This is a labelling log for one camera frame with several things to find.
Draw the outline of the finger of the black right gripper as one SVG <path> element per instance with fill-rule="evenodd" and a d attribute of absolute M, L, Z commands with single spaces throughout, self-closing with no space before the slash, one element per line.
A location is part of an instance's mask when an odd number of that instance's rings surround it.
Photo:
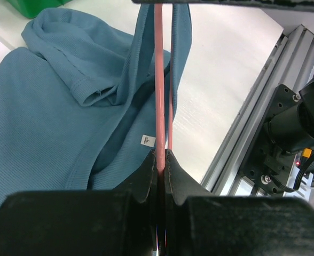
<path fill-rule="evenodd" d="M 132 0 L 136 4 L 218 4 L 314 12 L 314 0 Z"/>

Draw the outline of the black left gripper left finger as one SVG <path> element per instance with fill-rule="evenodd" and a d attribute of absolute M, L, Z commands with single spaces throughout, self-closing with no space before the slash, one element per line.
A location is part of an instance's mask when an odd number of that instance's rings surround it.
<path fill-rule="evenodd" d="M 155 152 L 112 190 L 24 191 L 0 207 L 0 255 L 152 255 Z"/>

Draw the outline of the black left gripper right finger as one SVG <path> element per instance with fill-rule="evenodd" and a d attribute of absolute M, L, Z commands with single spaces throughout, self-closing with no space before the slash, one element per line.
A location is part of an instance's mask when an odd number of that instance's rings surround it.
<path fill-rule="evenodd" d="M 314 209 L 290 197 L 215 196 L 166 151 L 167 255 L 314 255 Z"/>

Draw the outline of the blue tank top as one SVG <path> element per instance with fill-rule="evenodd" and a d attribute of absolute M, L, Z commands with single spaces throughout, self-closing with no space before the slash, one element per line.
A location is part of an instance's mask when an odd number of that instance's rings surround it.
<path fill-rule="evenodd" d="M 112 189 L 156 148 L 154 5 L 134 34 L 94 15 L 49 8 L 0 63 L 0 205 L 19 191 Z M 192 44 L 187 4 L 172 7 L 163 52 L 169 109 Z"/>

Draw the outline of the pink hanger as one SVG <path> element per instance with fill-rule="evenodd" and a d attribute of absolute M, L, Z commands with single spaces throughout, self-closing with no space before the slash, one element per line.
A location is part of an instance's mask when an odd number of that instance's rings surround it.
<path fill-rule="evenodd" d="M 168 126 L 165 127 L 164 107 L 164 66 L 163 66 L 163 13 L 162 4 L 154 6 L 154 45 L 155 45 L 155 112 L 156 112 L 156 168 L 164 173 L 166 165 L 165 149 L 173 144 L 173 102 L 172 82 L 169 85 Z"/>

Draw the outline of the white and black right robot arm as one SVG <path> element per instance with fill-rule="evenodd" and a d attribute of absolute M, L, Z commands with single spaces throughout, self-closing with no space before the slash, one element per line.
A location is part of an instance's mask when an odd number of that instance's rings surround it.
<path fill-rule="evenodd" d="M 303 25 L 282 35 L 236 116 L 203 180 L 169 155 L 167 193 L 235 196 L 309 195 L 314 162 L 314 33 Z"/>

